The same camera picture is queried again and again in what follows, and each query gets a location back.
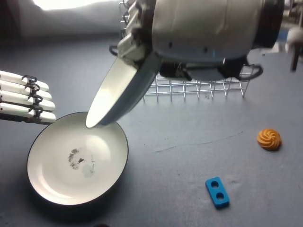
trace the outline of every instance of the metal wire rack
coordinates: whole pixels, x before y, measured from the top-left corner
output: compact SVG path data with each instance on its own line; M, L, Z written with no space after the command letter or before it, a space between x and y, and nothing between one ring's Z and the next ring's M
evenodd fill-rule
M128 22L128 11L123 2L119 3L119 10L122 18L120 22L121 31L124 31ZM244 66L240 75L249 76L253 71L253 67ZM144 95L143 100L145 101L146 96L156 96L158 100L161 95L169 95L172 99L172 96L177 94L183 95L184 98L189 94L191 96L196 95L199 99L201 93L204 93L206 97L209 97L210 95L211 98L214 97L215 93L221 93L225 94L225 97L227 98L229 92L234 91L240 92L242 97L245 97L249 84L249 80L239 81L236 78L212 82L202 82L197 80L178 81L166 79L158 74L151 87Z

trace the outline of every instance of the white plate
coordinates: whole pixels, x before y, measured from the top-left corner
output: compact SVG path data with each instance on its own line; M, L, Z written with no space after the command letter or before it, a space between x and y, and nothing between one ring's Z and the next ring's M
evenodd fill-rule
M86 126L107 125L131 111L144 96L161 67L151 53L137 70L117 58L102 82L86 118Z
M85 126L87 113L74 113L46 127L27 160L29 180L38 194L61 205L98 198L118 180L127 162L122 128Z

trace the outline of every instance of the orange cookie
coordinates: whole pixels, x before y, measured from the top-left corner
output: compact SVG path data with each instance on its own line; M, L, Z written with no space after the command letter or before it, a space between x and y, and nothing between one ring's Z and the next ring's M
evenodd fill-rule
M280 134L273 129L264 129L259 132L257 141L265 150L276 151L282 144Z

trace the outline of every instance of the hole in blue block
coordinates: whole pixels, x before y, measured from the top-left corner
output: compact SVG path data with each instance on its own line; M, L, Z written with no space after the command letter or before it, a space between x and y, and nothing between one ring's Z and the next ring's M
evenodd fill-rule
M224 199L224 195L221 192L218 192L216 194L216 197L217 197L218 200L223 200Z
M213 181L210 185L211 185L213 188L219 187L219 184L218 184L217 181Z

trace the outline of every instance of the table surface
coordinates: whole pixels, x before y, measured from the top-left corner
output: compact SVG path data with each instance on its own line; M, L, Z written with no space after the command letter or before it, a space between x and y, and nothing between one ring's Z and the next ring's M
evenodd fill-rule
M88 111L114 61L115 40L2 45L0 70L29 74L47 83L55 114ZM27 155L45 127L0 121L0 226L263 227L297 226L303 207L303 67L290 74L285 53L249 55L264 74L240 92L197 99L154 96L119 123L130 154L106 212L76 223L45 215L28 196ZM279 152L264 151L264 128L282 137ZM230 206L216 210L205 181L219 176Z

